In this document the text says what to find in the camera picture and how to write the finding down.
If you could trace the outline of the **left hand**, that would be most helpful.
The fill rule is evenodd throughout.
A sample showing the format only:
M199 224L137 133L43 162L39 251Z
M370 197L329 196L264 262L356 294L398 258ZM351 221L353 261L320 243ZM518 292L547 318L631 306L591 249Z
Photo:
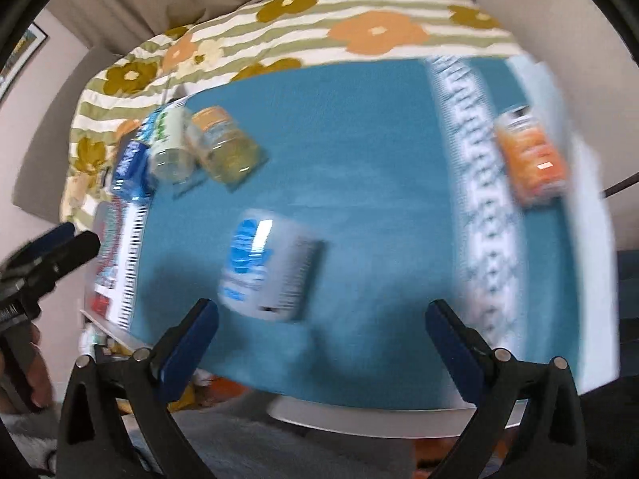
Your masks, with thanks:
M32 403L38 407L47 409L53 403L53 387L50 379L49 371L47 369L46 362L42 358L40 351L41 333L39 329L31 324L30 325L30 345L34 350L34 358L26 373L27 381L32 388ZM4 357L1 353L1 376L4 372ZM1 413L2 414L17 414L18 410L12 403L11 399L6 395L1 388Z

